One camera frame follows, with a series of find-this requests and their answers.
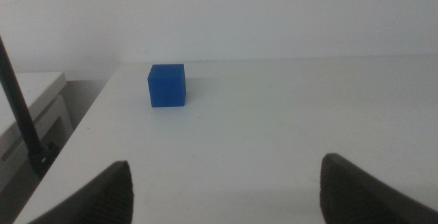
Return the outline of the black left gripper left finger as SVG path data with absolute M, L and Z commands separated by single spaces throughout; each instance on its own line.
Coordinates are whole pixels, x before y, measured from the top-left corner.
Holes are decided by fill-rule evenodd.
M 116 161 L 31 224 L 130 224 L 132 219 L 129 163 Z

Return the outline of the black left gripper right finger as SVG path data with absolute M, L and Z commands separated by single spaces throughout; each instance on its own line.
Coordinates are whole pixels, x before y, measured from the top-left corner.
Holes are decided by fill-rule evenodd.
M 437 223 L 437 211 L 406 196 L 337 153 L 320 171 L 320 209 L 326 223 Z

